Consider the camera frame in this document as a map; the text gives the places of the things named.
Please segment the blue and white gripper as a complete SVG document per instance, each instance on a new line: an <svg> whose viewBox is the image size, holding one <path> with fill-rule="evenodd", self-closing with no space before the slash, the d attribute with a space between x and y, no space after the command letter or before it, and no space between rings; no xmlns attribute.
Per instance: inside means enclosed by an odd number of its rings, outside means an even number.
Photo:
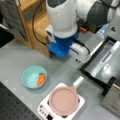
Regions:
<svg viewBox="0 0 120 120"><path fill-rule="evenodd" d="M48 48L52 53L61 58L71 55L82 63L90 60L90 50L84 43L77 40L77 31L72 32L70 35L65 32L65 36L57 37L54 34L53 27L49 25L46 28L46 33L50 41Z"/></svg>

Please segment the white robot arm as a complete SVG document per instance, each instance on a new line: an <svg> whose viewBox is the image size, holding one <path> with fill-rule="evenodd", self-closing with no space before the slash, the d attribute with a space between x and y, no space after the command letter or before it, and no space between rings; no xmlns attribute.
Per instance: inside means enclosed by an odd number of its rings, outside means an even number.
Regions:
<svg viewBox="0 0 120 120"><path fill-rule="evenodd" d="M88 62L91 50L78 41L77 20L103 26L114 20L119 8L120 0L46 0L51 28L47 33L52 37L49 50L62 58L70 54Z"/></svg>

